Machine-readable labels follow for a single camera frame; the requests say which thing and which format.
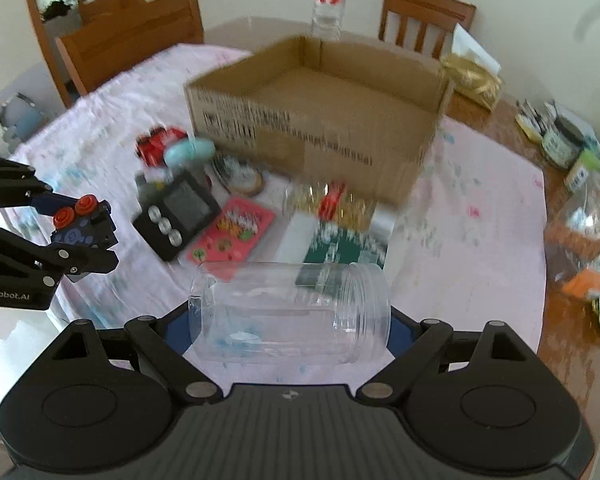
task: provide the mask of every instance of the orange label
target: orange label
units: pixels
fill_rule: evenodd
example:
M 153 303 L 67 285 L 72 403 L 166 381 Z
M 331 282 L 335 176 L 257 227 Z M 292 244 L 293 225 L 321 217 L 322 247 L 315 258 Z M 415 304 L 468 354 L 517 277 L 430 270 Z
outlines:
M 581 300 L 592 300 L 600 295 L 600 273 L 591 269 L 581 270 L 562 286 L 562 291 Z

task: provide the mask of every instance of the red toy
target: red toy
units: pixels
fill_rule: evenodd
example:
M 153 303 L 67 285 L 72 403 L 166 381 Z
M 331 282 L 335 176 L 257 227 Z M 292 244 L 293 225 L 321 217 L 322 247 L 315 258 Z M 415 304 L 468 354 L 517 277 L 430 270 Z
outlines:
M 142 135 L 136 139 L 136 155 L 150 168 L 164 166 L 165 150 L 187 138 L 187 133 L 169 126 L 154 126 L 149 135 Z

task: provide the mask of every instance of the white tissue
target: white tissue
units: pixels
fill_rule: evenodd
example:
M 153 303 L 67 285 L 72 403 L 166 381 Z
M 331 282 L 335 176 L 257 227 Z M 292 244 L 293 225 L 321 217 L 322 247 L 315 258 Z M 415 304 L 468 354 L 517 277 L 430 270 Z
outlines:
M 475 64 L 488 70 L 491 75 L 500 73 L 500 63 L 491 57 L 483 47 L 461 25 L 456 25 L 454 38 L 451 43 L 451 52 L 458 56 L 470 59 Z

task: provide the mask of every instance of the wooden table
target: wooden table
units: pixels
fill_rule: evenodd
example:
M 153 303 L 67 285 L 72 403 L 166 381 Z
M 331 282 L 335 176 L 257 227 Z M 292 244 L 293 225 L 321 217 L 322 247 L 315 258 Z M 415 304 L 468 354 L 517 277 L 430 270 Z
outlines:
M 273 18 L 241 18 L 207 31 L 205 43 L 253 51 L 284 37 L 308 32 L 309 27 L 305 23 Z M 395 45 L 354 34 L 344 34 L 342 39 L 396 52 L 404 51 Z M 432 59 L 423 62 L 437 63 Z M 564 203 L 567 198 L 563 183 L 564 172 L 549 165 L 538 146 L 531 143 L 519 130 L 514 119 L 515 106 L 503 100 L 489 113 L 456 94 L 447 109 L 447 115 L 491 137 L 542 168 L 549 218 Z M 593 435 L 596 457 L 582 476 L 586 480 L 590 477 L 600 452 L 600 332 L 596 317 L 587 304 L 559 294 L 549 284 L 544 297 L 538 356 L 576 400 Z

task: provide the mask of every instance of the light blue object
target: light blue object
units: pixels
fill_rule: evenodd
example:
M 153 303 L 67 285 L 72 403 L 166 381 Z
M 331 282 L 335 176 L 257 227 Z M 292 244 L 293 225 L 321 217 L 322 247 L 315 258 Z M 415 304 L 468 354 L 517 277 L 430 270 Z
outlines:
M 208 139 L 184 139 L 164 152 L 168 168 L 180 168 L 192 162 L 205 164 L 216 154 L 215 144 Z

